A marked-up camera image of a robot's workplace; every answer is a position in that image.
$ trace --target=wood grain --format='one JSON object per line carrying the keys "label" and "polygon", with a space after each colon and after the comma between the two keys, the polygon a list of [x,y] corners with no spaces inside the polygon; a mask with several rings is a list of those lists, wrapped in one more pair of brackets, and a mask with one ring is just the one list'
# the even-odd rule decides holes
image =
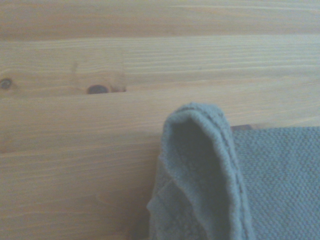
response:
{"label": "wood grain", "polygon": [[85,95],[168,88],[187,82],[317,80],[320,35],[232,35],[0,41],[0,98]]}
{"label": "wood grain", "polygon": [[[218,104],[232,125],[274,121],[304,124],[318,117],[319,84],[318,80],[300,78],[234,80],[233,84],[146,92],[3,98],[0,128],[9,152],[125,144],[136,138],[143,142],[150,136],[157,138],[169,113],[191,101]],[[88,140],[81,141],[79,136]]]}
{"label": "wood grain", "polygon": [[5,0],[0,39],[319,34],[319,16],[311,0]]}

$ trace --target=wooden surface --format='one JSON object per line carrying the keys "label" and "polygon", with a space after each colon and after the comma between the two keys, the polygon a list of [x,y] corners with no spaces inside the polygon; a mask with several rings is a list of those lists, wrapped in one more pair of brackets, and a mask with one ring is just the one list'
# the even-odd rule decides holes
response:
{"label": "wooden surface", "polygon": [[319,16],[293,0],[1,2],[0,239],[137,240],[182,104],[319,126]]}

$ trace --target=gray towel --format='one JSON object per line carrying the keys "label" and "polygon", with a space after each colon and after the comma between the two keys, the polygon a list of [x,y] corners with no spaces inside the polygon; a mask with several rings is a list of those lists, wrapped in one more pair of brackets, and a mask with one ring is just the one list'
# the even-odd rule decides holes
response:
{"label": "gray towel", "polygon": [[150,240],[320,240],[320,127],[232,133],[191,103],[161,145]]}

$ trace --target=wood knot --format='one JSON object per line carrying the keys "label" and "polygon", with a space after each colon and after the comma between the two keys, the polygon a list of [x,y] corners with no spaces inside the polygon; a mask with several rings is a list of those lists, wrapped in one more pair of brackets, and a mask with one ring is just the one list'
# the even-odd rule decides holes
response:
{"label": "wood knot", "polygon": [[108,88],[102,85],[92,85],[87,91],[88,94],[106,94],[109,92]]}
{"label": "wood knot", "polygon": [[0,81],[0,88],[4,90],[8,90],[12,85],[12,79],[11,78],[3,78]]}

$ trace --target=gray-green cloth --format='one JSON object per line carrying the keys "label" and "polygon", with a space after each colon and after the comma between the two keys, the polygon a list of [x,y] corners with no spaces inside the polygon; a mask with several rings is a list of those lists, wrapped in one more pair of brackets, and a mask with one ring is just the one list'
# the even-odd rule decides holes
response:
{"label": "gray-green cloth", "polygon": [[166,120],[150,240],[320,240],[320,127],[232,133],[214,105]]}

